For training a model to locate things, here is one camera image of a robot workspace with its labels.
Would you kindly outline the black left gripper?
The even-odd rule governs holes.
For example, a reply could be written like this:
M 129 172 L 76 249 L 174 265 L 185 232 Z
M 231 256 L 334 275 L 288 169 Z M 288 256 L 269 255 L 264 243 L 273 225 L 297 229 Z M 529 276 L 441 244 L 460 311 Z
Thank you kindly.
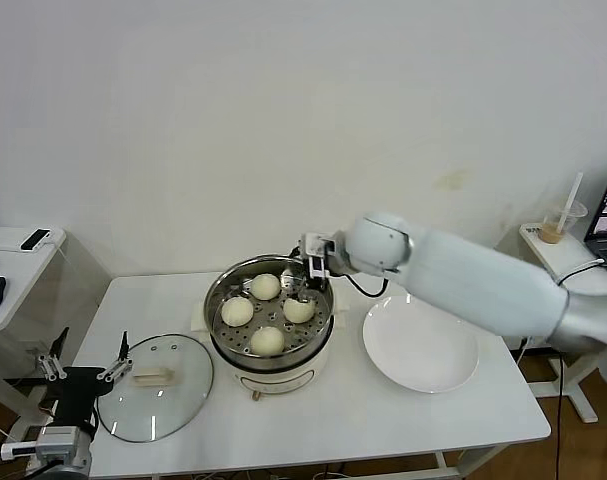
M 53 341 L 46 354 L 37 357 L 37 363 L 48 382 L 60 383 L 57 404 L 57 423 L 60 425 L 89 424 L 96 399 L 108 393 L 108 383 L 116 382 L 133 365 L 129 356 L 127 332 L 124 331 L 117 358 L 105 369 L 102 367 L 62 367 L 60 356 L 69 332 L 65 327 Z

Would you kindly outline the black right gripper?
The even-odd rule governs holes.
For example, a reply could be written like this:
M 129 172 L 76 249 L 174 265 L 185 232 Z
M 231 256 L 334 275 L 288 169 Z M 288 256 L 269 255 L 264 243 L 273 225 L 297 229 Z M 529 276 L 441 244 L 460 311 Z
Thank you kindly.
M 291 277 L 289 282 L 288 296 L 301 303 L 309 303 L 316 300 L 317 280 L 327 277 L 325 257 L 323 255 L 311 255 L 307 257 L 309 278 Z

